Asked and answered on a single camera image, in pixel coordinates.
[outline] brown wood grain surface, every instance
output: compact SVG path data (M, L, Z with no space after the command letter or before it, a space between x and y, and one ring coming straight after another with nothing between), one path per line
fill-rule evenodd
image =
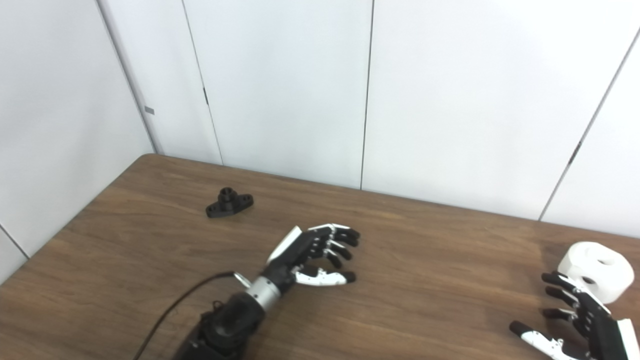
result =
M207 218L224 186L252 194L255 205ZM361 232L345 266L357 282L295 286L252 338L247 359L542 360L509 332L510 321L581 340L538 314L562 306L545 295L540 273L584 240L640 268L633 238L146 155L0 286L0 357L130 359L194 283L225 270L253 278L294 225L327 222ZM196 292L143 358L170 358L213 300L241 289L225 279ZM611 309L640 324L640 286Z

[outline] black 3d printed part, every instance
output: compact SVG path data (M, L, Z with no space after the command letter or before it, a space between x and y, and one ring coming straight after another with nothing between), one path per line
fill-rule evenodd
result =
M218 194L218 201L207 206L207 216L210 218L222 218L235 215L240 211L253 205L253 196L249 194L238 195L238 193L229 188L222 188Z

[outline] white wall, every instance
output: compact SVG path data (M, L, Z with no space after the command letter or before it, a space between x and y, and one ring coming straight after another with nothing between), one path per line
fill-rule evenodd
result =
M180 0L99 0L161 154L221 163ZM144 111L152 108L154 114Z
M33 255L152 148L93 1L0 3L0 49L0 224Z
M371 0L186 0L225 165L360 186Z
M543 221L640 238L640 44L636 42Z
M0 284L18 270L25 261L27 261L27 257L20 252L0 227Z
M638 1L379 0L363 189L537 219Z

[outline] wire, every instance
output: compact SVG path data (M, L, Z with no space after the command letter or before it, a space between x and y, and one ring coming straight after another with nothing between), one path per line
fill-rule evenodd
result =
M138 360L140 358L142 353L145 351L145 348L149 344L149 341L151 341L151 338L153 338L154 334L156 333L156 331L158 330L158 328L160 327L160 325L162 324L166 316L169 315L169 313L171 313L171 310L173 310L176 306L178 306L187 296L191 295L194 291L199 289L202 285L207 284L210 281L220 279L222 277L234 277L234 276L236 276L236 273L233 271L218 273L216 275L213 275L204 279L203 281L200 281L199 283L192 286L189 290L187 290L187 292L182 294L182 296L180 296L176 301L174 301L173 304L171 304L171 306L169 306L169 308L167 308L167 310L165 310L164 313L160 316L160 318L156 321L156 324L153 326L153 328L151 328L151 331L149 331L149 334L145 338L145 341L143 341L142 345L140 345L140 348L138 349L138 352L136 353L136 355L133 357L133 360Z

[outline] white spool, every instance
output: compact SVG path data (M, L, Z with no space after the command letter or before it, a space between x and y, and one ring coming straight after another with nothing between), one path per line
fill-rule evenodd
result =
M634 269L624 256L588 241L573 244L558 271L583 284L604 304L616 301L634 282Z

